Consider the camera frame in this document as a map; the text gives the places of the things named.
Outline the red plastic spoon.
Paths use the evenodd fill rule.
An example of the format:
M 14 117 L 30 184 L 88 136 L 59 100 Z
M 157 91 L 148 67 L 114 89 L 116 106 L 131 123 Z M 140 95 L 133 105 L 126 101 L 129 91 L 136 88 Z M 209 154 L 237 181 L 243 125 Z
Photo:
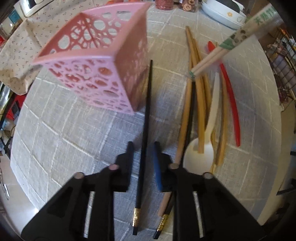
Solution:
M 237 147 L 240 146 L 241 134 L 240 134 L 240 122 L 239 122 L 239 114 L 237 109 L 237 104 L 234 96 L 234 91 L 227 74 L 226 68 L 222 62 L 219 63 L 219 67 L 222 68 L 222 73 L 224 75 L 227 87 L 227 96 L 228 96 L 228 103 L 230 103 L 231 113 L 232 113 L 232 120 L 233 120 L 233 130 L 234 130 L 234 140 Z

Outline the black chopstick gold band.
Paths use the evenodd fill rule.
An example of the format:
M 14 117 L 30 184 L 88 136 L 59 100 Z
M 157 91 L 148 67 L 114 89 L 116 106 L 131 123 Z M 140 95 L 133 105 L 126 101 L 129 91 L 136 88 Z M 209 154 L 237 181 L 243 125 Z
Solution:
M 186 147 L 188 146 L 188 144 L 190 142 L 190 135 L 191 135 L 191 128 L 192 128 L 192 118 L 193 118 L 193 107 L 194 107 L 194 102 L 195 102 L 195 92 L 196 92 L 195 91 L 195 83 L 192 82 L 191 106 L 190 106 L 189 122 L 188 122 L 188 128 L 187 128 L 187 134 L 186 134 L 186 140 L 185 140 L 185 147 L 184 147 L 184 150 L 183 150 L 183 156 L 181 158 L 180 165 L 174 163 L 174 161 L 173 161 L 173 163 L 170 164 L 169 168 L 170 167 L 179 168 L 183 164 L 185 150 L 186 150 Z M 173 193 L 171 193 L 170 200 L 168 202 L 168 205 L 166 206 L 165 212 L 164 212 L 163 216 L 161 216 L 161 221 L 159 222 L 159 225 L 158 225 L 156 231 L 154 232 L 154 236 L 153 236 L 154 240 L 157 240 L 159 238 L 159 236 L 161 235 L 161 233 L 162 233 L 162 231 L 164 229 L 164 226 L 165 226 L 165 224 L 166 224 L 166 222 L 167 222 L 167 220 L 169 218 L 170 212 L 173 209 L 173 206 L 174 206 L 174 195 L 173 195 Z
M 138 174 L 138 183 L 137 183 L 137 196 L 135 200 L 135 208 L 133 211 L 132 234 L 135 236 L 138 233 L 140 209 L 142 206 L 142 193 L 144 189 L 145 162 L 146 162 L 147 144 L 148 144 L 148 138 L 149 138 L 149 116 L 150 116 L 150 110 L 151 110 L 152 70 L 153 70 L 153 60 L 150 61 L 150 65 L 149 65 L 147 96 L 145 101 L 144 125 L 143 125 L 143 132 L 142 132 L 142 146 L 141 146 L 141 153 L 140 153 L 139 174 Z

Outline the dried fruit rings jar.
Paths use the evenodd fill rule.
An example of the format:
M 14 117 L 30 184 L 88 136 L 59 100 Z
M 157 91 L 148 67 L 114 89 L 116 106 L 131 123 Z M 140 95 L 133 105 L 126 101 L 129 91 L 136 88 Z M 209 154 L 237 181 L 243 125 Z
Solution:
M 187 12 L 195 12 L 198 6 L 198 0 L 181 0 L 179 1 L 180 8 Z

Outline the white stacked bowls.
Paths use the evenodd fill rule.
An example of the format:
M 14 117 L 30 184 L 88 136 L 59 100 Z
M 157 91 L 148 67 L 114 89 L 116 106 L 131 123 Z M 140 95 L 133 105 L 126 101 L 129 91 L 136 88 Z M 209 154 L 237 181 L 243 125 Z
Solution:
M 209 17 L 235 30 L 247 20 L 243 13 L 244 6 L 237 1 L 202 1 L 201 7 Z

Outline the paper-wrapped disposable chopsticks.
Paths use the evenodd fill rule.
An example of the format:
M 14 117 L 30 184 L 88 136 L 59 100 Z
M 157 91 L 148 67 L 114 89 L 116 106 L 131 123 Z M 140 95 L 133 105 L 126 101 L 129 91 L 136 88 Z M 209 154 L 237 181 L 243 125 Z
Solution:
M 268 32 L 269 29 L 277 27 L 282 23 L 283 19 L 278 11 L 272 4 L 268 4 L 256 15 L 252 16 L 247 23 L 230 35 L 217 48 L 211 51 L 207 57 L 195 65 L 189 72 L 190 77 L 198 77 L 211 65 L 221 61 L 225 55 L 253 35 Z

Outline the brown bamboo chopstick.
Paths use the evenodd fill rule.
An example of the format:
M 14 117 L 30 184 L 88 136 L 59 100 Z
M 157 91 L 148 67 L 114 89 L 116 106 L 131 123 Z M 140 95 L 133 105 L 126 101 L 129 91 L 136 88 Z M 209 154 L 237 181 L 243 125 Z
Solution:
M 186 36 L 189 44 L 190 56 L 192 60 L 192 69 L 199 63 L 199 56 L 197 52 L 197 45 L 195 39 L 193 38 L 192 31 L 189 26 L 186 26 Z M 199 154 L 204 154 L 204 145 L 205 145 L 205 103 L 204 103 L 204 94 L 202 88 L 201 78 L 195 75 L 195 89 L 197 96 L 197 118 L 198 118 L 198 145 L 197 151 Z
M 224 75 L 222 73 L 222 68 L 219 67 L 220 77 L 222 83 L 222 109 L 221 109 L 221 129 L 220 129 L 220 138 L 219 145 L 217 150 L 217 159 L 216 166 L 221 166 L 224 161 L 226 144 L 227 144 L 227 127 L 228 127 L 228 96 L 227 96 L 227 87 Z
M 195 48 L 196 48 L 197 56 L 198 56 L 198 62 L 200 62 L 201 60 L 203 60 L 203 57 L 201 55 L 201 51 L 198 46 L 198 41 L 195 38 L 194 38 L 194 41 L 195 41 Z M 211 89 L 210 89 L 210 84 L 209 84 L 207 74 L 202 75 L 202 81 L 203 81 L 203 88 L 204 88 L 204 99 L 205 99 L 205 103 L 206 103 L 206 124 L 207 124 L 209 113 L 210 113 L 210 105 L 212 102 L 212 94 L 211 94 Z M 215 129 L 213 129 L 213 131 L 211 133 L 211 139 L 210 139 L 213 144 L 213 147 L 215 147 L 215 145 L 216 145 L 215 144 L 215 137 L 216 137 L 216 132 L 215 132 Z M 216 164 L 215 164 L 215 151 L 214 151 L 214 161 L 211 166 L 210 172 L 212 174 L 214 174 L 215 169 L 216 169 Z

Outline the light wooden chopstick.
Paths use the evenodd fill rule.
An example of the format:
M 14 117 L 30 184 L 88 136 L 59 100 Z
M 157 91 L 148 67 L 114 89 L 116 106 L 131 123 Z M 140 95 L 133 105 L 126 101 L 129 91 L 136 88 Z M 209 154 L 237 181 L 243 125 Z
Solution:
M 191 93 L 192 93 L 192 80 L 189 79 L 187 81 L 186 85 L 186 93 L 185 93 L 185 101 L 184 101 L 184 108 L 183 108 L 183 115 L 182 115 L 182 121 L 181 121 L 181 127 L 179 131 L 179 138 L 178 138 L 178 146 L 177 151 L 175 154 L 175 160 L 174 163 L 180 165 L 181 158 L 183 156 L 183 150 L 185 147 L 185 140 L 186 140 L 186 134 L 187 134 L 187 128 L 188 128 L 188 122 L 189 122 L 189 113 L 190 113 L 190 106 L 191 106 Z M 165 209 L 168 205 L 168 202 L 170 200 L 171 192 L 165 192 L 163 200 L 160 204 L 158 216 L 163 216 Z

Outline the red-filled plastic jar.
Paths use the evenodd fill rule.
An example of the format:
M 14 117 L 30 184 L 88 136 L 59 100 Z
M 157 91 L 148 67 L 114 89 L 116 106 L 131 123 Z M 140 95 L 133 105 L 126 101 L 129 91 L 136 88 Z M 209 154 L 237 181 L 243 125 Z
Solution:
M 157 9 L 163 11 L 169 11 L 174 8 L 174 1 L 173 0 L 155 0 L 155 5 Z

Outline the white coffee machine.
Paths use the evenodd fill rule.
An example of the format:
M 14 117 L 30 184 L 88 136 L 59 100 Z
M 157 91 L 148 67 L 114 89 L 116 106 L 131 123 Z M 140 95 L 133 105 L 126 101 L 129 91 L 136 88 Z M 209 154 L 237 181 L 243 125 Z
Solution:
M 23 15 L 28 18 L 52 1 L 53 0 L 20 0 L 20 7 Z

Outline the floral cream cloth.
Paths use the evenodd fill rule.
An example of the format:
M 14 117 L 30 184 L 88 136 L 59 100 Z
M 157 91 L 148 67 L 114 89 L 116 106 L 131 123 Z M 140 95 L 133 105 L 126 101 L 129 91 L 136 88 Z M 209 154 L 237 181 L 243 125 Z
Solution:
M 52 1 L 27 18 L 1 50 L 1 82 L 17 95 L 28 92 L 40 71 L 32 62 L 53 35 L 78 13 L 107 1 Z

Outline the white plastic spoon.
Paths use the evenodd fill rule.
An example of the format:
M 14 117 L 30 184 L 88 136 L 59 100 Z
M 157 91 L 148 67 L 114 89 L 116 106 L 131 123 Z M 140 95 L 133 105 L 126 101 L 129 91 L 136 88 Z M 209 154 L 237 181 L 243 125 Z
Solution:
M 198 152 L 198 144 L 201 144 L 199 138 L 193 139 L 186 148 L 184 155 L 183 167 L 190 173 L 202 175 L 205 172 L 209 172 L 214 161 L 214 148 L 211 141 L 211 134 L 214 130 L 216 117 L 219 107 L 220 99 L 220 76 L 216 72 L 214 87 L 213 87 L 213 97 L 209 113 L 208 124 L 205 129 L 205 141 L 202 147 L 204 147 L 204 152 Z

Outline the grey checked tablecloth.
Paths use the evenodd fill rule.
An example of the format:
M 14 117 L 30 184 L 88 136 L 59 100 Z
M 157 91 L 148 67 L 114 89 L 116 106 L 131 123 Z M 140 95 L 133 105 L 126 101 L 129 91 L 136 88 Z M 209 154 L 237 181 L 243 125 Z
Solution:
M 222 42 L 232 33 L 201 10 L 161 11 L 154 6 L 148 10 L 147 40 L 149 57 L 154 62 L 149 140 L 159 141 L 170 156 L 177 150 L 186 89 L 186 26 L 191 28 L 202 55 L 207 54 L 209 41 Z M 252 216 L 259 218 L 278 169 L 278 90 L 255 37 L 229 53 L 224 65 L 237 102 L 241 145 L 236 146 L 233 127 L 229 126 L 224 162 L 215 174 Z M 134 142 L 129 190 L 115 195 L 115 239 L 152 240 L 163 198 L 154 181 L 152 162 L 146 167 L 140 231 L 132 234 L 143 121 L 143 110 L 128 115 L 89 106 L 43 69 L 28 93 L 16 126 L 11 168 L 27 197 L 39 209 L 74 173 L 100 171 L 114 162 L 127 142 Z

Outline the pink perforated utensil basket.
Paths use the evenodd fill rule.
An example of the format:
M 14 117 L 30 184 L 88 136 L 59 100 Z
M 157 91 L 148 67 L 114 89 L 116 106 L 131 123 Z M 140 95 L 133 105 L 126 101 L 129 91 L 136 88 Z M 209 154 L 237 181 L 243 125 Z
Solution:
M 87 104 L 134 114 L 148 70 L 148 1 L 87 9 L 67 21 L 34 60 Z

